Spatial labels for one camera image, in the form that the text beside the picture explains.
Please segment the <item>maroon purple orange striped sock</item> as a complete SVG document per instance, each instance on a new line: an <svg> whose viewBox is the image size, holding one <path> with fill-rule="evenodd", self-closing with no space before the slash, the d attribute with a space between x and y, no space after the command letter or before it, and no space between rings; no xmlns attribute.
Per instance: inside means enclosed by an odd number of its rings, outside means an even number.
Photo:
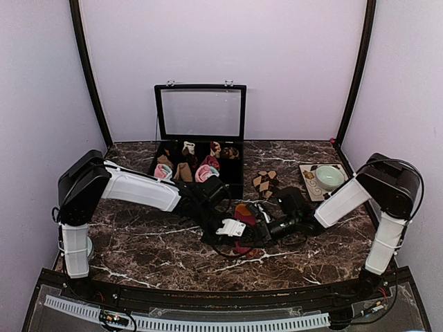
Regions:
<svg viewBox="0 0 443 332"><path fill-rule="evenodd" d="M240 203L235 208L235 218L246 224L246 230L251 230L256 226L256 219L246 207L245 203ZM235 242L234 251L237 254L244 254L246 259L253 259L260 252L257 248L249 248L239 244L239 241Z"/></svg>

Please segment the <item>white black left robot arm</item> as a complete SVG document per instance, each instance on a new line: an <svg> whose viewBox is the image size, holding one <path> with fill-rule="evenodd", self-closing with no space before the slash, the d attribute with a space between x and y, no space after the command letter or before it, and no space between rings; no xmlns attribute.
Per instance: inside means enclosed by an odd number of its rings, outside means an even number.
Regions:
<svg viewBox="0 0 443 332"><path fill-rule="evenodd" d="M193 220L215 241L230 236L235 220L217 206L229 199L228 188L217 176L202 183L143 175L105 160L98 150L87 152L58 181L59 205L53 217L61 227L62 249L70 289L83 302L98 295L90 281L88 224L102 199L127 201Z"/></svg>

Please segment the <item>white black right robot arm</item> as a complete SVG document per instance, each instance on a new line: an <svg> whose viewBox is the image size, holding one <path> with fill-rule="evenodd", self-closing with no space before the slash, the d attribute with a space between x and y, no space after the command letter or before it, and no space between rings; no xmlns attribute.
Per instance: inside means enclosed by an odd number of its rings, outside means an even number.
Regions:
<svg viewBox="0 0 443 332"><path fill-rule="evenodd" d="M281 219L271 220L259 204L249 205L256 219L253 244L264 245L297 232L318 236L351 211L369 204L377 216L377 231L363 267L367 274L353 286L354 295L367 300L379 290L377 276L385 273L401 248L423 199L424 178L414 165L375 153L315 210L307 208L300 190L295 187L278 192L284 213Z"/></svg>

